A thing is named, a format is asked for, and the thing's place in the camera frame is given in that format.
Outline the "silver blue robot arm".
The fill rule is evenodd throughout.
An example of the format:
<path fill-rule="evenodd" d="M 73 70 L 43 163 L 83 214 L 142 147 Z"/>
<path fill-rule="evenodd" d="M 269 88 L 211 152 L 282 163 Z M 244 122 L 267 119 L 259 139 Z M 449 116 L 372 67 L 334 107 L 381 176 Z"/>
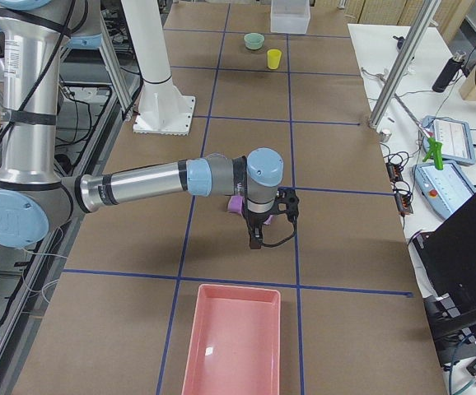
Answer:
<path fill-rule="evenodd" d="M 82 213 L 187 192 L 241 195 L 250 247 L 264 245 L 264 222 L 286 197 L 282 157 L 269 148 L 113 174 L 60 177 L 54 171 L 60 50 L 101 45 L 97 1 L 0 1 L 4 34 L 0 245 L 23 248 Z"/>

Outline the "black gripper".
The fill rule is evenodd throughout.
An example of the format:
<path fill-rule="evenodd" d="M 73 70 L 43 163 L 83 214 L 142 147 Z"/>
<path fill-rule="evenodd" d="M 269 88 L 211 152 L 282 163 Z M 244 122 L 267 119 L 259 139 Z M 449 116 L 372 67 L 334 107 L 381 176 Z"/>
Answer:
<path fill-rule="evenodd" d="M 250 210 L 245 211 L 245 221 L 248 226 L 250 236 L 250 249 L 261 249 L 263 245 L 262 228 L 270 225 L 273 215 L 268 213 L 257 213 Z"/>

